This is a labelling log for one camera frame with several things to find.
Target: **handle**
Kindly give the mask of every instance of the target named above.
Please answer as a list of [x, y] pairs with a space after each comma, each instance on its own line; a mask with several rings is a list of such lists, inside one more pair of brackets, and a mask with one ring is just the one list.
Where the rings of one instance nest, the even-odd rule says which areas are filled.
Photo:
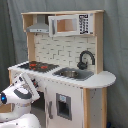
[[48, 113], [49, 113], [49, 118], [53, 119], [53, 115], [51, 113], [51, 108], [52, 108], [52, 101], [49, 102], [49, 106], [48, 106]]
[[55, 23], [54, 20], [52, 20], [52, 33], [55, 35]]

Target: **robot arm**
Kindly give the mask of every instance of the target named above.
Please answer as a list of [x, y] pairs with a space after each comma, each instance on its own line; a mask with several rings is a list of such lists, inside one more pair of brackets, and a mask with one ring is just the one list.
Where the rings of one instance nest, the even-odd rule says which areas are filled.
[[0, 113], [0, 122], [7, 122], [20, 118], [22, 115], [30, 113], [31, 103], [39, 99], [31, 79], [26, 73], [17, 76], [12, 84], [1, 93], [3, 104], [14, 104], [14, 110], [10, 113]]

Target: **gray wall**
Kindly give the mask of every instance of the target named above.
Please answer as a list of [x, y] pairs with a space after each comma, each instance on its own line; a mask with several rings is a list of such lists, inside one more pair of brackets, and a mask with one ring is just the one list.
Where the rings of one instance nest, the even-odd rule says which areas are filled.
[[27, 60], [26, 35], [21, 12], [105, 10], [104, 70], [116, 75], [108, 87], [108, 121], [128, 128], [128, 1], [127, 0], [8, 0], [17, 63]]
[[8, 67], [15, 64], [13, 35], [6, 0], [0, 0], [0, 92], [9, 86]]

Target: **faucet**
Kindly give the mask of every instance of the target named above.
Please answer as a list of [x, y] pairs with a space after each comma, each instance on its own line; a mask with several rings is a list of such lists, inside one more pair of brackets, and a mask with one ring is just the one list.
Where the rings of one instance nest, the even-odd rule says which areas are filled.
[[83, 51], [80, 54], [80, 62], [77, 64], [77, 67], [81, 70], [87, 69], [87, 62], [86, 63], [82, 62], [82, 57], [83, 57], [84, 54], [90, 55], [90, 57], [92, 59], [92, 65], [95, 65], [95, 58], [94, 58], [93, 54], [89, 51]]

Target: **countertop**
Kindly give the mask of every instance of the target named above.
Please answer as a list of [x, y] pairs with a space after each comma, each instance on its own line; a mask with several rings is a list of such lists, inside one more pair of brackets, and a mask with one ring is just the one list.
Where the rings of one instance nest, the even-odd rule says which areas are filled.
[[55, 81], [61, 81], [61, 82], [65, 82], [67, 84], [71, 84], [73, 86], [77, 86], [77, 87], [83, 87], [83, 88], [104, 88], [107, 86], [110, 86], [112, 84], [115, 83], [116, 77], [114, 74], [108, 72], [108, 71], [102, 71], [99, 74], [94, 74], [91, 77], [89, 77], [88, 79], [84, 80], [84, 81], [77, 81], [74, 79], [69, 79], [69, 78], [64, 78], [64, 77], [58, 77], [58, 76], [54, 76], [53, 73], [65, 68], [66, 66], [59, 66], [47, 73], [40, 73], [40, 72], [36, 72], [36, 71], [32, 71], [32, 70], [26, 70], [26, 69], [21, 69], [18, 68], [18, 66], [28, 63], [24, 62], [12, 67], [9, 67], [8, 70], [15, 70], [15, 71], [20, 71], [20, 72], [26, 72], [28, 74], [33, 74], [36, 76], [40, 76], [46, 79], [51, 79], [51, 80], [55, 80]]

